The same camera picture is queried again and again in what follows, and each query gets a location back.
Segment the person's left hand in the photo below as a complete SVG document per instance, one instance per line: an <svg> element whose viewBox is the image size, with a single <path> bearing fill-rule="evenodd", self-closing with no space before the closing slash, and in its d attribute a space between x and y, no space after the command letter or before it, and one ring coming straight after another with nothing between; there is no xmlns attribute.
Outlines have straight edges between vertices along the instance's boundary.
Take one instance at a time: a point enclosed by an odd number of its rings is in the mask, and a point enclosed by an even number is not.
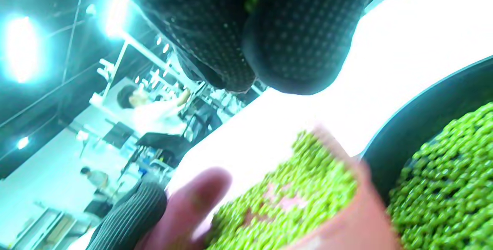
<svg viewBox="0 0 493 250"><path fill-rule="evenodd" d="M157 182L138 182L102 220L88 250L133 250L164 215L167 194Z"/></svg>

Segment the person's right hand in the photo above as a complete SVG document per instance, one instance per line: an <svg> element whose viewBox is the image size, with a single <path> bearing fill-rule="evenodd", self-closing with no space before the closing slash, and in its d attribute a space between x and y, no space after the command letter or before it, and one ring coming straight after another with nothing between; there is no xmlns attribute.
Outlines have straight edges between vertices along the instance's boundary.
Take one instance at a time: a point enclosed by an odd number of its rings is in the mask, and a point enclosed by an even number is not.
<svg viewBox="0 0 493 250"><path fill-rule="evenodd" d="M316 94L337 78L372 0L132 0L192 79L245 92L257 79Z"/></svg>

